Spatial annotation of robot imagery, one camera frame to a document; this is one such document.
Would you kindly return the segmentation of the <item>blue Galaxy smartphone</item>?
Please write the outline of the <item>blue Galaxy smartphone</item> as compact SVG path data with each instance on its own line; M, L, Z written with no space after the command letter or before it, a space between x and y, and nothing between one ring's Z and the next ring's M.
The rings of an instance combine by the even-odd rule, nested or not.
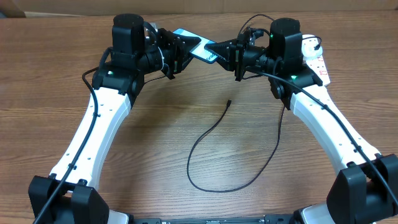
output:
M206 39L200 35L194 34L193 32L187 31L182 28L176 29L175 31L173 31L173 33L187 37L198 37L201 39L201 42L190 51L193 57L209 64L215 63L218 59L218 56L216 54L210 52L205 48L206 44L215 44L214 41Z

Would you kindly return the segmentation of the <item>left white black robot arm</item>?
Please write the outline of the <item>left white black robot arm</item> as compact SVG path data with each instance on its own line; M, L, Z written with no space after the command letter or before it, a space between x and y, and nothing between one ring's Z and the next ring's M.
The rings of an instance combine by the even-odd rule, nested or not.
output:
M160 71L173 79L192 60L199 37L155 28L136 14L114 17L108 47L92 80L86 113L62 158L48 177L36 176L28 194L36 223L132 223L128 213L111 210L98 193L112 141L145 84Z

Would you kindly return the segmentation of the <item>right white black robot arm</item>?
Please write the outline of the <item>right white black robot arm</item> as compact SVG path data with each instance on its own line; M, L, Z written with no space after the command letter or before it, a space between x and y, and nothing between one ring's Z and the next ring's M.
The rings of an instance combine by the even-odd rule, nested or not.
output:
M218 63L242 80L266 76L275 98L309 128L326 152L336 179L323 203L297 210L292 223L374 223L397 215L397 156L370 145L330 98L320 38L302 34L298 20L280 18L264 29L247 27L237 38L207 44Z

